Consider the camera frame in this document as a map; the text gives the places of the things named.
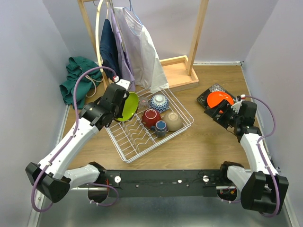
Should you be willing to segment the black floral square plate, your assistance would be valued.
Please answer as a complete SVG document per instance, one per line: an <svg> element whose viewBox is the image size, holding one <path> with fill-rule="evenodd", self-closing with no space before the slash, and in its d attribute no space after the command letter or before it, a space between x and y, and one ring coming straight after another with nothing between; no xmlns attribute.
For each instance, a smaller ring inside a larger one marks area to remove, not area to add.
<svg viewBox="0 0 303 227"><path fill-rule="evenodd" d="M212 86L210 86L206 91L204 91L196 100L197 102L205 109L210 109L210 107L208 106L207 104L207 97L208 95L211 93L211 92L214 92L214 91L223 91L223 92L226 92L227 94L229 94L234 102L236 102L236 98L230 94L225 88L223 88L221 85L219 84L213 84Z"/></svg>

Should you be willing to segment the lime green plate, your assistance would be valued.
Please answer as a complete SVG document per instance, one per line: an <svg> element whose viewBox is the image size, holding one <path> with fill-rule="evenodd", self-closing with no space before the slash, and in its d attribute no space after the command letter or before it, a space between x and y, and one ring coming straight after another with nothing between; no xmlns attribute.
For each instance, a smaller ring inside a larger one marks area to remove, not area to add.
<svg viewBox="0 0 303 227"><path fill-rule="evenodd" d="M129 97L125 101L122 112L122 118L115 118L117 122L125 122L130 120L135 114L139 106L139 97L135 92L129 92Z"/></svg>

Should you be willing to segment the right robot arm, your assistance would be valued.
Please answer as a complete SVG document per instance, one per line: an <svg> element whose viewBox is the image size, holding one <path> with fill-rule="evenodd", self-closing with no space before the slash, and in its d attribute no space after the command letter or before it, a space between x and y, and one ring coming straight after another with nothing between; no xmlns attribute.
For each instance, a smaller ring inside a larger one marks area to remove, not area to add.
<svg viewBox="0 0 303 227"><path fill-rule="evenodd" d="M223 185L235 184L244 209L272 217L281 211L289 182L279 175L268 157L264 136L254 126L256 111L254 102L242 99L232 105L223 99L216 105L207 104L205 113L225 129L234 129L250 165L250 173L247 173L240 164L224 162L218 181Z"/></svg>

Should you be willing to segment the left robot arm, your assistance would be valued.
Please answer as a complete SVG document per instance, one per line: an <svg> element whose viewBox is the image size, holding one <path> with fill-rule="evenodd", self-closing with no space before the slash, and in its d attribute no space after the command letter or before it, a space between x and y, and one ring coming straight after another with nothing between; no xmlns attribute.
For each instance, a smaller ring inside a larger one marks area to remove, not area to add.
<svg viewBox="0 0 303 227"><path fill-rule="evenodd" d="M83 146L115 118L122 117L130 83L124 79L110 84L103 96L86 104L77 120L59 144L39 163L29 163L25 172L33 186L51 202L60 201L73 186L91 183L101 186L105 175L101 166L89 164L69 171L67 168Z"/></svg>

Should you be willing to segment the orange plate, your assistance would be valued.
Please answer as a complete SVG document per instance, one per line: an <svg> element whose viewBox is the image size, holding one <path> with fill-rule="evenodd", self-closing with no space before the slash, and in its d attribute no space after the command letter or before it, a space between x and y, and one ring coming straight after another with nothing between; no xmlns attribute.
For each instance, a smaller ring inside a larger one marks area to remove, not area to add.
<svg viewBox="0 0 303 227"><path fill-rule="evenodd" d="M207 104L210 108L213 108L217 105L219 105L223 100L228 101L229 104L233 105L234 100L233 98L223 91L214 91L211 92L207 97Z"/></svg>

